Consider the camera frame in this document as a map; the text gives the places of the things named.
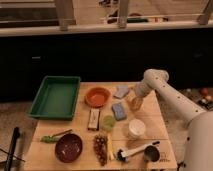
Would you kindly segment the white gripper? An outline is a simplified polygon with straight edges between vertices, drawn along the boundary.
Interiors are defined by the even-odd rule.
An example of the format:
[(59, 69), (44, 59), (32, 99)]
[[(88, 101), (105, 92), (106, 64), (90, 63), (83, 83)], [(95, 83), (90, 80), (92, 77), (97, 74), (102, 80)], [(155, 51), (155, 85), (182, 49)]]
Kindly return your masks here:
[[(146, 97), (151, 91), (152, 91), (152, 88), (144, 80), (142, 80), (141, 82), (137, 83), (134, 86), (135, 95), (138, 97), (136, 101), (136, 110), (140, 110), (144, 101), (143, 98)], [(135, 99), (135, 96), (131, 96), (131, 95), (127, 96), (126, 100), (130, 107), (135, 106), (134, 99)]]

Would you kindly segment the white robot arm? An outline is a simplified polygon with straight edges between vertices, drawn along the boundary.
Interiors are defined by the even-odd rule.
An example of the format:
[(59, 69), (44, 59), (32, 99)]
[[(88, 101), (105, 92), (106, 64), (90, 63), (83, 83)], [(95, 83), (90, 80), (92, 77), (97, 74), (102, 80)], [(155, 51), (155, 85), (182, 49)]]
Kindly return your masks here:
[(143, 99), (152, 90), (157, 91), (188, 125), (185, 167), (182, 171), (213, 171), (213, 111), (195, 104), (170, 86), (168, 80), (167, 71), (147, 69), (143, 79), (133, 88), (135, 97), (130, 100), (130, 108), (139, 110)]

